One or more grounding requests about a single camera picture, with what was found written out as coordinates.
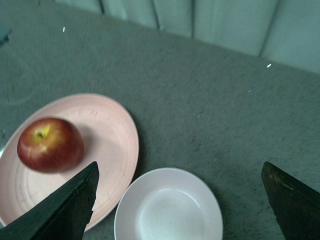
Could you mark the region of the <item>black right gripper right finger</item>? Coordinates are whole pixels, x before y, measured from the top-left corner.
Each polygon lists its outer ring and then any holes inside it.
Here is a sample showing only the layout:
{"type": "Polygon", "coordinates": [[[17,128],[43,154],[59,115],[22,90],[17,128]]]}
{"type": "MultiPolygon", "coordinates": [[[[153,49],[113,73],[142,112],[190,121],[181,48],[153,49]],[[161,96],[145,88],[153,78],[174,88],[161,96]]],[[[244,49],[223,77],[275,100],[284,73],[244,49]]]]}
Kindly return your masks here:
{"type": "Polygon", "coordinates": [[[320,238],[320,193],[266,161],[261,179],[286,240],[320,238]]]}

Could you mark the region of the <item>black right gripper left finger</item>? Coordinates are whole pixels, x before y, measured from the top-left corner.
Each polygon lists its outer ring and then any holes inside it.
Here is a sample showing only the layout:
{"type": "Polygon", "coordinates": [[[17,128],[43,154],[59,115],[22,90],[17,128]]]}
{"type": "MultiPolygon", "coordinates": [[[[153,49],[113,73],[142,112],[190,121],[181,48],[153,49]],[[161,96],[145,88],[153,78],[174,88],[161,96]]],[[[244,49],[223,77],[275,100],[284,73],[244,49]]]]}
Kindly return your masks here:
{"type": "Polygon", "coordinates": [[[2,240],[81,240],[93,214],[99,182],[97,162],[0,230],[2,240]]]}

